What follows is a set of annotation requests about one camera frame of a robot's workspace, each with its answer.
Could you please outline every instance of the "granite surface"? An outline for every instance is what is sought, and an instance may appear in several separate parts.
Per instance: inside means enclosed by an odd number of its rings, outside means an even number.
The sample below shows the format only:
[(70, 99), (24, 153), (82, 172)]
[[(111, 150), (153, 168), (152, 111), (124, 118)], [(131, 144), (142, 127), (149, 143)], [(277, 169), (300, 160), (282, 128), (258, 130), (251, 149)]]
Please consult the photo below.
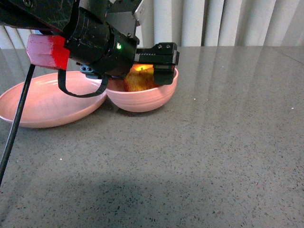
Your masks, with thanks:
[[(77, 122), (20, 128), (0, 227), (303, 228), (304, 48), (179, 51), (175, 94), (157, 110), (107, 99)], [(28, 66), (0, 50), (0, 94)], [(1, 151), (9, 129), (0, 120)]]

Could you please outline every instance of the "black strap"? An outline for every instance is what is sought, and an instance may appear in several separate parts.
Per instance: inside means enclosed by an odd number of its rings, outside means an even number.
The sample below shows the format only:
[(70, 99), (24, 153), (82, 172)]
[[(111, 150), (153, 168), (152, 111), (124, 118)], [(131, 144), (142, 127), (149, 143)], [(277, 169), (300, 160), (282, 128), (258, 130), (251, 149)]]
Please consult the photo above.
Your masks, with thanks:
[(92, 97), (92, 96), (98, 96), (100, 94), (102, 94), (107, 85), (108, 85), (108, 77), (105, 75), (99, 88), (97, 89), (96, 92), (94, 93), (90, 93), (90, 94), (84, 94), (84, 95), (77, 95), (77, 94), (73, 94), (71, 92), (69, 92), (67, 90), (67, 87), (66, 87), (66, 74), (67, 74), (67, 71), (66, 70), (62, 70), (62, 69), (59, 69), (58, 70), (58, 86), (59, 86), (59, 89), (64, 92), (65, 94), (68, 94), (70, 96), (75, 96), (75, 97), (81, 97), (81, 98), (86, 98), (86, 97)]

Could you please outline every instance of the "pink bowl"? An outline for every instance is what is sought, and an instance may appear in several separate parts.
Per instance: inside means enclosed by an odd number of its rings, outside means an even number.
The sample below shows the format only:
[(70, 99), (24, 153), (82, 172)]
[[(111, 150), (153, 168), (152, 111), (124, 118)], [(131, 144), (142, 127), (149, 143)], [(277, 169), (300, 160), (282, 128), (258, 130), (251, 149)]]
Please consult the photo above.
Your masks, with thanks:
[(179, 72), (175, 69), (171, 85), (138, 92), (126, 92), (122, 80), (109, 80), (106, 94), (115, 105), (126, 111), (136, 113), (151, 111), (170, 100), (176, 88), (178, 75)]

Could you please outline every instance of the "curtain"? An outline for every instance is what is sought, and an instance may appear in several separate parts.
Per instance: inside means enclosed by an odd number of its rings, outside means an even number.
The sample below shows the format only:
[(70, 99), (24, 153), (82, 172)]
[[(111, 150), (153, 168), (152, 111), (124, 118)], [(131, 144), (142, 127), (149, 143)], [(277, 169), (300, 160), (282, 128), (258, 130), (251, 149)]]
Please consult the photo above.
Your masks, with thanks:
[[(303, 46), (304, 0), (145, 0), (139, 47)], [(0, 48), (25, 48), (33, 31), (0, 27)]]

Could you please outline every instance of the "black cable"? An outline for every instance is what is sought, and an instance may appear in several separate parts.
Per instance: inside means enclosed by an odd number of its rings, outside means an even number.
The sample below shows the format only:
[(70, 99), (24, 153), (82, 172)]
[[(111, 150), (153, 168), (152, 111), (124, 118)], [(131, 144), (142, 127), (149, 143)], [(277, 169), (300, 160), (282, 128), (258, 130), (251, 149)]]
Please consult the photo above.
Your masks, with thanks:
[(16, 113), (15, 113), (13, 123), (11, 125), (11, 129), (10, 129), (10, 132), (9, 132), (9, 137), (8, 137), (8, 140), (7, 140), (5, 148), (4, 148), (3, 156), (1, 158), (0, 187), (1, 187), (1, 183), (2, 183), (2, 179), (3, 179), (3, 175), (4, 175), (4, 172), (5, 172), (6, 165), (8, 164), (8, 161), (9, 161), (10, 152), (11, 152), (11, 149), (13, 147), (13, 144), (14, 144), (14, 141), (15, 141), (15, 138), (16, 138), (16, 134), (17, 134), (17, 130), (18, 130), (18, 127), (19, 127), (23, 107), (24, 107), (25, 100), (27, 98), (27, 94), (28, 94), (28, 91), (29, 91), (29, 84), (32, 80), (34, 70), (35, 70), (35, 65), (31, 64), (29, 66), (29, 69), (28, 69), (28, 74), (27, 74), (27, 76), (24, 80), (24, 85), (23, 85), (22, 92), (21, 92), (21, 95), (20, 95), (18, 107), (17, 107)]

